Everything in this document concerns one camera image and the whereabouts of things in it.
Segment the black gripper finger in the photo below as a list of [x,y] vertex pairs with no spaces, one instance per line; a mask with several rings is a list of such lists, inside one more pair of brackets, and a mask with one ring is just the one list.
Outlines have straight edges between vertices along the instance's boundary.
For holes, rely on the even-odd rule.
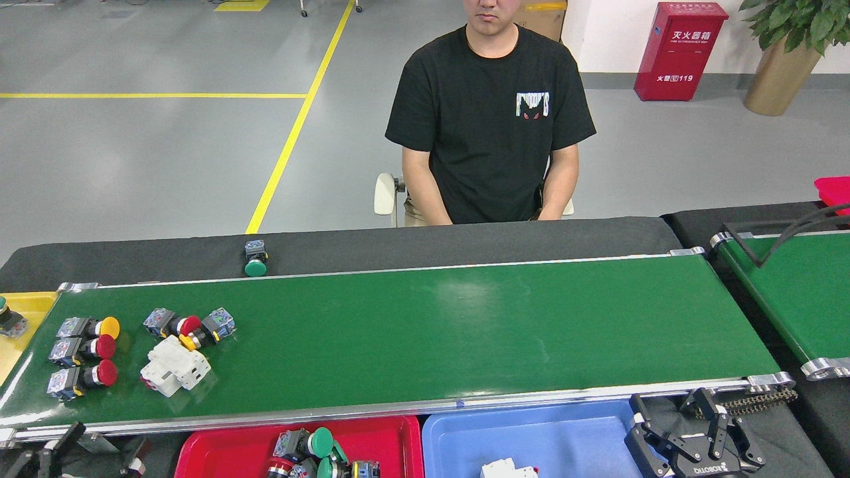
[[631,396],[629,405],[634,412],[634,423],[624,442],[641,474],[674,475],[674,467],[681,459],[698,462],[698,451],[692,445],[651,424],[649,410],[640,394]]
[[718,403],[708,388],[689,394],[682,409],[692,408],[695,416],[707,421],[703,434],[681,436],[693,449],[693,456],[681,453],[682,469],[759,469],[766,460],[760,446],[750,438],[750,426],[744,418],[757,409],[753,398]]
[[23,450],[3,477],[60,477],[62,457],[79,442],[85,430],[85,424],[72,424],[61,438],[46,442],[40,450]]
[[145,459],[151,451],[147,438],[133,438],[124,447],[124,477],[143,477],[146,473]]

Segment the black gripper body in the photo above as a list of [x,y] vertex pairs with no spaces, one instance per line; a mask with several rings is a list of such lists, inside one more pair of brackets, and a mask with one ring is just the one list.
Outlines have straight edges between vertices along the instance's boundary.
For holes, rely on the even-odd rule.
[[744,477],[740,462],[732,460],[703,460],[693,463],[689,459],[678,459],[671,464],[677,477]]

